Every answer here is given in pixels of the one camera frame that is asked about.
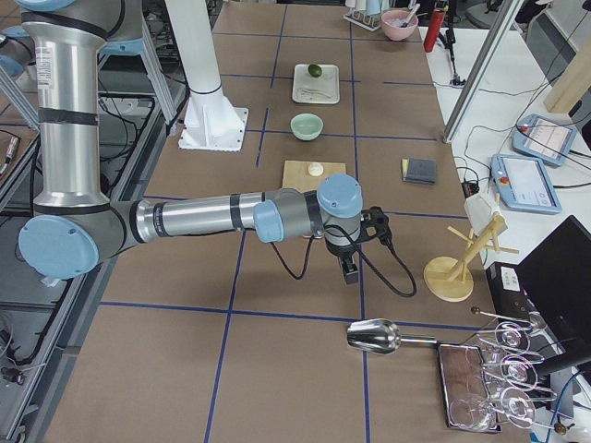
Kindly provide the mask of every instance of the stainless steel scoop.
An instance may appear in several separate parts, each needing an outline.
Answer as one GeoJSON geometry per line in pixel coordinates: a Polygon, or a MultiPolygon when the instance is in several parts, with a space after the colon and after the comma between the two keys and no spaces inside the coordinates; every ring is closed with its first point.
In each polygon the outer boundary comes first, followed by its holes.
{"type": "Polygon", "coordinates": [[[393,353],[401,343],[437,344],[435,337],[401,334],[398,326],[385,318],[373,318],[351,323],[347,342],[354,348],[371,353],[393,353]]]}

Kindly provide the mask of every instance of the blue cable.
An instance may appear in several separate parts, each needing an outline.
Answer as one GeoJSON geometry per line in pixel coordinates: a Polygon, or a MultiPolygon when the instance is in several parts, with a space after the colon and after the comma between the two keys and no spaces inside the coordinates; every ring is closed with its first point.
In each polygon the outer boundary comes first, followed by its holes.
{"type": "MultiPolygon", "coordinates": [[[[554,414],[552,415],[552,419],[550,420],[550,426],[552,426],[554,424],[554,420],[556,420],[556,417],[558,415],[558,410],[561,408],[561,403],[562,403],[562,397],[564,397],[564,393],[566,392],[566,390],[568,389],[568,387],[574,382],[574,380],[580,376],[581,374],[584,374],[586,371],[578,371],[575,372],[571,378],[568,379],[568,381],[564,384],[564,387],[561,390],[561,395],[558,396],[558,399],[556,400],[556,408],[554,408],[554,414]]],[[[550,432],[552,431],[552,429],[548,430],[548,433],[546,434],[546,440],[544,441],[544,443],[549,443],[550,442],[550,432]]]]}

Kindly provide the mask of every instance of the red bottle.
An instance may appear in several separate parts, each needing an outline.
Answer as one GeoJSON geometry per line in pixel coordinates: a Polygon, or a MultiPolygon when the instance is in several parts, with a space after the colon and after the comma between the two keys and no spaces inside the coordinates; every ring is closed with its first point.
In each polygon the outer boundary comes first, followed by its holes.
{"type": "Polygon", "coordinates": [[[428,23],[427,35],[425,36],[425,42],[423,43],[426,53],[433,51],[433,46],[435,46],[435,42],[440,35],[441,25],[443,24],[444,18],[444,9],[435,9],[431,14],[431,21],[428,23]]]}

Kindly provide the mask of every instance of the green bowl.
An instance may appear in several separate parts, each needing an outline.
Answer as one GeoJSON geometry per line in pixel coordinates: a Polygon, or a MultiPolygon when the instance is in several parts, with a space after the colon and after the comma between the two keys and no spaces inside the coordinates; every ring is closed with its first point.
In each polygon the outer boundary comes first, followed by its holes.
{"type": "Polygon", "coordinates": [[[310,141],[320,135],[324,124],[322,119],[314,114],[298,114],[290,123],[292,132],[300,140],[310,141]]]}

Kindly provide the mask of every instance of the label on robot arm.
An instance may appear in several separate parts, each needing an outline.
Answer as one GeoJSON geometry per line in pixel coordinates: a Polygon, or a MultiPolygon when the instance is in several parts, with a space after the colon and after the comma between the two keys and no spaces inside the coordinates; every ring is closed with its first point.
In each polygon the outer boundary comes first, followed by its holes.
{"type": "Polygon", "coordinates": [[[40,90],[54,88],[54,48],[35,48],[37,59],[37,86],[40,90]]]}
{"type": "Polygon", "coordinates": [[[502,289],[505,291],[516,291],[519,293],[519,280],[513,268],[501,266],[502,289]]]}

